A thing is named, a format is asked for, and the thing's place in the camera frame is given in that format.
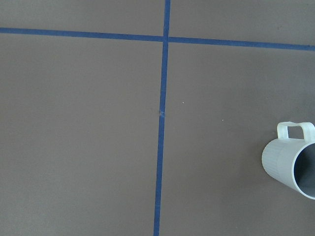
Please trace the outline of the white ribbed mug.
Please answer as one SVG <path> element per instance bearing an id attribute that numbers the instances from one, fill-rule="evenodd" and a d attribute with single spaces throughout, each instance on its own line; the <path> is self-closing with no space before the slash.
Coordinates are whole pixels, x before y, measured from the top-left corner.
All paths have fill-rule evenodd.
<path id="1" fill-rule="evenodd" d="M 289 137 L 289 127 L 300 127 L 302 139 Z M 265 172 L 303 196 L 315 198 L 315 126 L 310 122 L 280 122 L 277 138 L 262 153 Z"/>

